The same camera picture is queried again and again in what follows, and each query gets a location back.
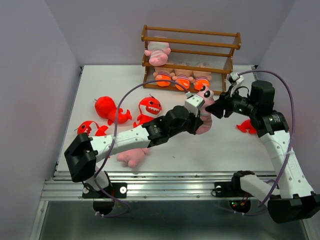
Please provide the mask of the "boy doll from corner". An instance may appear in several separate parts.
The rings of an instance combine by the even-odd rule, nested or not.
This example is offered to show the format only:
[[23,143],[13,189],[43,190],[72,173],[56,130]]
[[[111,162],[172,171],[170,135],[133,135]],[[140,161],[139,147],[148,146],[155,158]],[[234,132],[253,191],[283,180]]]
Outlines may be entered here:
[[200,91],[202,87],[210,87],[210,81],[212,80],[212,73],[209,71],[193,71],[194,81],[193,86],[197,91]]

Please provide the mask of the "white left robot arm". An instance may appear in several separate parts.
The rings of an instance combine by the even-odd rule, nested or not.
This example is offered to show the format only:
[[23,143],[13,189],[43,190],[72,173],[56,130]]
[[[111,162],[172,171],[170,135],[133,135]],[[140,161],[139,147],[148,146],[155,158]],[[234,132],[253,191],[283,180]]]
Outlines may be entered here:
[[128,150],[165,144],[182,132],[195,134],[203,123],[200,112],[198,107],[177,105],[164,116],[117,134],[78,134],[64,152],[71,180],[87,183],[100,197],[108,196],[111,183],[106,175],[100,174],[97,168],[99,161]]

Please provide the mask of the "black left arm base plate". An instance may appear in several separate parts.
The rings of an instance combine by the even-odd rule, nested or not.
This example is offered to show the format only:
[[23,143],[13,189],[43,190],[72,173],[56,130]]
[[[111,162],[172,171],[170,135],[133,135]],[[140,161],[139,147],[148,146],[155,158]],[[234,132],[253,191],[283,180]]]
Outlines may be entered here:
[[[125,199],[127,197],[127,183],[126,182],[114,182],[110,186],[105,187],[103,190],[109,195],[117,199]],[[83,182],[82,189],[83,199],[106,199],[109,198],[101,190],[94,190],[89,184]]]

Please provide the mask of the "boy doll black hair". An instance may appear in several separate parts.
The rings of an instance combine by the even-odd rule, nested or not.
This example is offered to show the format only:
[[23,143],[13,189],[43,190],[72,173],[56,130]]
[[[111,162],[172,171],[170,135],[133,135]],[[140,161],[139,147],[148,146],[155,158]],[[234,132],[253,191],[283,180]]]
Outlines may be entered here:
[[166,68],[166,67],[154,67],[153,76],[155,77],[156,84],[159,87],[167,87],[171,83],[166,81],[172,80],[172,77],[175,76],[173,68]]

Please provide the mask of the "pink pig plush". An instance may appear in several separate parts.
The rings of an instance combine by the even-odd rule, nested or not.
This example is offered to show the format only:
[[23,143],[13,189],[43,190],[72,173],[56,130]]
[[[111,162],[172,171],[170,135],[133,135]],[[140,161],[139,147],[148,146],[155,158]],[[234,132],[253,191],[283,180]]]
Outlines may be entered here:
[[165,65],[170,53],[169,43],[163,41],[150,41],[144,51],[144,54],[149,57],[148,62],[154,67]]
[[116,159],[127,164],[129,168],[136,168],[149,154],[150,150],[148,148],[135,148],[119,153]]
[[209,112],[206,111],[206,107],[215,103],[214,92],[206,85],[204,85],[197,93],[204,99],[204,104],[200,108],[200,119],[203,124],[197,129],[196,134],[201,135],[208,132],[212,127],[212,117]]

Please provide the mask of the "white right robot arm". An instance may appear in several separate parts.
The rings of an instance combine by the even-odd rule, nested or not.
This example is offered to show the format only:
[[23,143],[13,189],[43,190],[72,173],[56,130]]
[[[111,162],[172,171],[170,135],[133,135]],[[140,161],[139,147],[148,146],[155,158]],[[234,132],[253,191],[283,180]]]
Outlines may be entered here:
[[270,82],[258,80],[251,84],[250,94],[241,96],[229,88],[219,99],[206,107],[217,118],[232,113],[248,116],[263,143],[276,173],[275,187],[259,179],[252,171],[237,171],[221,190],[235,195],[244,192],[267,207],[277,224],[309,219],[320,210],[320,196],[306,180],[291,143],[291,132],[284,115],[274,110],[275,89]]

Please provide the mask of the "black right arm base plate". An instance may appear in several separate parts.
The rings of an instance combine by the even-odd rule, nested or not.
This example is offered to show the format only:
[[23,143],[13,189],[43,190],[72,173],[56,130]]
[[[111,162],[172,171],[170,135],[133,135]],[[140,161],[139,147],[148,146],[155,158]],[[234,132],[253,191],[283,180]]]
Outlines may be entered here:
[[240,183],[231,181],[216,181],[211,195],[217,198],[252,197],[253,195],[242,190]]

